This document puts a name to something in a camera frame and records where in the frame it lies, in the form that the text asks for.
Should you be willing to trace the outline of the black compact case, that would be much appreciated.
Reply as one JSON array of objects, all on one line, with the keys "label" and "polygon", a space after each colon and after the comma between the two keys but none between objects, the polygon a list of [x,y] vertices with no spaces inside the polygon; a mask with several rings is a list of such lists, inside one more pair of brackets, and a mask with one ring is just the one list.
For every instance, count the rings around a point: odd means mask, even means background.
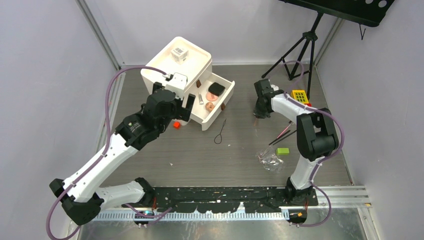
[{"label": "black compact case", "polygon": [[208,92],[211,93],[212,95],[219,97],[223,94],[225,89],[226,89],[225,86],[219,84],[218,82],[214,82],[208,87]]}]

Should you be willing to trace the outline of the pink eyebrow brush comb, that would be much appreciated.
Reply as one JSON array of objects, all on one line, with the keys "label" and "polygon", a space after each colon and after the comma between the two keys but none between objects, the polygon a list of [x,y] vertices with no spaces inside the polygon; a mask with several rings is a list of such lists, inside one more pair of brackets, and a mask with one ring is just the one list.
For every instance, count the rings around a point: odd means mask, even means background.
[{"label": "pink eyebrow brush comb", "polygon": [[288,131],[288,129],[290,128],[290,126],[292,125],[292,123],[293,122],[290,121],[289,124],[288,124],[288,126],[278,135],[278,137],[276,139],[279,139],[280,137],[282,137],[283,134]]}]

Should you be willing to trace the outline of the small orange red cube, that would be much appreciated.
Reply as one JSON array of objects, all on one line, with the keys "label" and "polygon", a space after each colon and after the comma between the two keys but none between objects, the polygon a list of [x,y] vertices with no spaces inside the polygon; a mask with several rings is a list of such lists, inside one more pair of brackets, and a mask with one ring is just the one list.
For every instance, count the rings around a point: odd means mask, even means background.
[{"label": "small orange red cube", "polygon": [[176,121],[176,122],[173,124],[173,127],[174,127],[175,129],[179,129],[179,128],[181,127],[181,124],[180,124],[178,121]]}]

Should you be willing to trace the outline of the black hair loop tool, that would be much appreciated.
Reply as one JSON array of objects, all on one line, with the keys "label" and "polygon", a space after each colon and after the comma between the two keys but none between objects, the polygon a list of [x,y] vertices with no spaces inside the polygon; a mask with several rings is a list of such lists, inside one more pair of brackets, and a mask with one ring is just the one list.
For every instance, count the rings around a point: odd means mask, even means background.
[{"label": "black hair loop tool", "polygon": [[224,127],[225,127],[225,125],[226,125],[226,122],[227,122],[227,119],[225,119],[225,120],[223,121],[223,123],[222,123],[222,126],[221,126],[221,129],[220,129],[219,133],[215,136],[215,138],[214,138],[214,140],[213,140],[213,141],[214,141],[214,143],[215,143],[215,144],[217,144],[217,145],[221,144],[221,143],[222,143],[222,141],[223,141],[222,133],[223,133]]}]

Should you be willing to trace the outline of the black makeup pencil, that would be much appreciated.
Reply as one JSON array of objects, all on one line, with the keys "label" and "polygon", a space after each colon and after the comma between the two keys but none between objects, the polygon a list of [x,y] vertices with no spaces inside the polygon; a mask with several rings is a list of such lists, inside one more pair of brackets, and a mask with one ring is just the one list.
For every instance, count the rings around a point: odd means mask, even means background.
[{"label": "black makeup pencil", "polygon": [[284,136],[286,136],[290,132],[291,132],[291,130],[287,130],[287,131],[283,132],[276,139],[274,139],[272,142],[270,142],[268,145],[269,146],[272,146],[273,144],[275,144],[277,141],[279,141],[280,139],[282,139]]},{"label": "black makeup pencil", "polygon": [[286,138],[288,138],[288,137],[292,136],[292,135],[293,135],[293,134],[295,134],[296,132],[297,132],[297,130],[294,130],[293,132],[288,133],[286,136],[284,136],[282,139],[278,140],[278,141],[277,141],[275,144],[273,144],[272,146],[274,146],[274,145],[278,144],[279,142],[281,142],[281,141],[285,140]]}]

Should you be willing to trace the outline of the yellow toy block house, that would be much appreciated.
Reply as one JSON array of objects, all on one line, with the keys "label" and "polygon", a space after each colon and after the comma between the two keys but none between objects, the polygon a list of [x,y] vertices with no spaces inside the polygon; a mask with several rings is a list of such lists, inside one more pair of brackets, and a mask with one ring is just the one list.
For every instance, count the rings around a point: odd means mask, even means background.
[{"label": "yellow toy block house", "polygon": [[294,89],[294,90],[292,90],[291,93],[290,93],[290,96],[294,100],[296,100],[296,101],[298,101],[298,102],[300,102],[300,103],[302,103],[304,105],[307,104],[307,103],[310,103],[309,102],[309,99],[307,97],[307,93],[303,89]]}]

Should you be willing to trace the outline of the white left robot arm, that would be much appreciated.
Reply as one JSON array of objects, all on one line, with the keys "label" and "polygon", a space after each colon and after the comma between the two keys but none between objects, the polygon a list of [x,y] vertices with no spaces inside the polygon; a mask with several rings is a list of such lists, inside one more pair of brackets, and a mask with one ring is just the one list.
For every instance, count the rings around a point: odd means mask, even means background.
[{"label": "white left robot arm", "polygon": [[190,93],[183,106],[183,100],[173,91],[154,90],[140,111],[125,117],[106,145],[80,170],[66,179],[54,179],[49,187],[59,198],[66,215],[82,226],[109,208],[130,203],[151,206],[156,193],[142,177],[112,187],[101,187],[101,184],[122,163],[164,133],[172,120],[188,121],[195,99]]}]

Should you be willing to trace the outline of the beige makeup sponge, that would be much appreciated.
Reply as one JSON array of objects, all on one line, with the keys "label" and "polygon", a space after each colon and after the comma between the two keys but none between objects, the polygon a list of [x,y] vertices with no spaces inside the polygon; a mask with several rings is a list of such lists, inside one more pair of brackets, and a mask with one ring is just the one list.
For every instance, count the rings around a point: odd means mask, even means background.
[{"label": "beige makeup sponge", "polygon": [[212,112],[214,110],[214,108],[215,108],[215,105],[212,102],[207,102],[206,105],[205,105],[205,109],[208,112]]}]

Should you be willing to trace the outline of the white small cream tube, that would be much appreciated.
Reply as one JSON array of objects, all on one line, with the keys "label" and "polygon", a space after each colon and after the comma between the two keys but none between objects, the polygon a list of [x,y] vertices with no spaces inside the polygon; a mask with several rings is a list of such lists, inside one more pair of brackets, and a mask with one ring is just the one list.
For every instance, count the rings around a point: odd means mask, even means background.
[{"label": "white small cream tube", "polygon": [[203,105],[204,101],[203,101],[202,95],[200,93],[198,94],[198,99],[199,99],[199,104]]}]

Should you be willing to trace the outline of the white barcode box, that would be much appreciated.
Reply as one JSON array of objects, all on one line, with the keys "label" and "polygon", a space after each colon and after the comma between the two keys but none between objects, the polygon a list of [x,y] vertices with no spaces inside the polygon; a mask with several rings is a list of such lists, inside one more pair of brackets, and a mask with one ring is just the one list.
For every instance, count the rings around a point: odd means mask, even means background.
[{"label": "white barcode box", "polygon": [[189,50],[184,47],[175,47],[170,51],[170,53],[174,61],[182,64],[187,60]]}]

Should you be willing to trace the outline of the black music stand tray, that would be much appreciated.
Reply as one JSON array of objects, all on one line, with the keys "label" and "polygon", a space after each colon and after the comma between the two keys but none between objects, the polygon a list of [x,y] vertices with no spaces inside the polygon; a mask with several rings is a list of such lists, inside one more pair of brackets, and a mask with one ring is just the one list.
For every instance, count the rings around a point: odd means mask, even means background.
[{"label": "black music stand tray", "polygon": [[375,28],[394,0],[286,0],[285,3]]}]

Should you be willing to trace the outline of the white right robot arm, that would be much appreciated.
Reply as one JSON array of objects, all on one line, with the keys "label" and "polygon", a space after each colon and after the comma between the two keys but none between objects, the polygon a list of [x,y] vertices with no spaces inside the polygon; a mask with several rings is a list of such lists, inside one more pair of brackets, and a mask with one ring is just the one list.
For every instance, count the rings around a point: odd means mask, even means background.
[{"label": "white right robot arm", "polygon": [[284,198],[299,205],[312,191],[314,177],[323,161],[339,148],[336,121],[327,108],[314,108],[292,98],[282,89],[274,89],[268,79],[254,84],[257,100],[253,114],[265,119],[278,113],[296,125],[296,145],[300,157],[287,179]]}]

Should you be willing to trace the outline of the lime green block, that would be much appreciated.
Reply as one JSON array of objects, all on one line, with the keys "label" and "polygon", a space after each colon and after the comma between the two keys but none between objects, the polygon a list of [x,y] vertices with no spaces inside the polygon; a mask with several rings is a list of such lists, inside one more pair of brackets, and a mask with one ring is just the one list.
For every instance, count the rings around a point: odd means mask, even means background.
[{"label": "lime green block", "polygon": [[279,148],[276,149],[276,154],[278,156],[288,155],[289,153],[290,153],[289,148],[279,147]]}]

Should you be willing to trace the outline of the white drawer organizer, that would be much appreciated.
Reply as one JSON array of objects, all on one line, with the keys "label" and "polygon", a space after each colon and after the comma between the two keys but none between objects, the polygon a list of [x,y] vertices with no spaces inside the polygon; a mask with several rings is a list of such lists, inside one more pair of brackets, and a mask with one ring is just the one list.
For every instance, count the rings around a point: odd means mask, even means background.
[{"label": "white drawer organizer", "polygon": [[[171,56],[171,50],[175,47],[188,49],[188,57],[182,64],[177,63]],[[171,40],[152,60],[147,63],[147,68],[140,70],[140,75],[148,92],[153,92],[153,84],[161,83],[165,86],[165,78],[153,68],[162,70],[167,74],[179,73],[187,76],[187,84],[184,89],[184,97],[189,94],[195,95],[195,102],[191,111],[190,119],[201,125],[202,131],[206,131],[217,119],[219,114],[227,106],[233,95],[235,82],[227,80],[213,73],[212,56],[206,50],[200,48],[187,39],[177,36]],[[225,86],[225,91],[217,101],[212,102],[215,108],[212,112],[206,110],[208,88],[212,83]],[[198,94],[202,95],[204,104],[199,104]]]}]

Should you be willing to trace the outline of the pink powder puff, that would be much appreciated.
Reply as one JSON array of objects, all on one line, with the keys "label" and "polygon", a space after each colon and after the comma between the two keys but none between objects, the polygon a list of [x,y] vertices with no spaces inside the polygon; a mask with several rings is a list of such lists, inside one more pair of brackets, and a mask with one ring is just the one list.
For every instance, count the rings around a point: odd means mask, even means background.
[{"label": "pink powder puff", "polygon": [[207,92],[206,93],[206,99],[209,101],[209,102],[215,102],[215,101],[217,101],[218,99],[219,99],[219,97],[217,96],[217,95],[214,95],[213,93],[211,93],[211,92]]}]

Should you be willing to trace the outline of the clear plastic bag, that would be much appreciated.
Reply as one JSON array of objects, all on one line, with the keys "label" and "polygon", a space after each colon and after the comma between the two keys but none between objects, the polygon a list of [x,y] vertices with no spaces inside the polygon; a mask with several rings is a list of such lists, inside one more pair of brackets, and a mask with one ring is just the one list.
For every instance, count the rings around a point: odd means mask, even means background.
[{"label": "clear plastic bag", "polygon": [[272,145],[258,151],[256,157],[267,171],[279,173],[284,168],[284,161],[279,158],[277,150]]}]

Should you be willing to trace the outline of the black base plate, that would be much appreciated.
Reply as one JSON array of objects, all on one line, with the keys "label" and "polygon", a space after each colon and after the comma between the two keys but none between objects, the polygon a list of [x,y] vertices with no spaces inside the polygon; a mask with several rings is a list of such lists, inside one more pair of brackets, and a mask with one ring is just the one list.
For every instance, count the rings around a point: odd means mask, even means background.
[{"label": "black base plate", "polygon": [[172,212],[205,214],[234,213],[243,207],[246,213],[276,213],[281,207],[315,207],[319,204],[316,191],[289,199],[284,187],[155,187],[155,199],[148,203],[131,203],[134,208],[155,207],[160,213]]}]

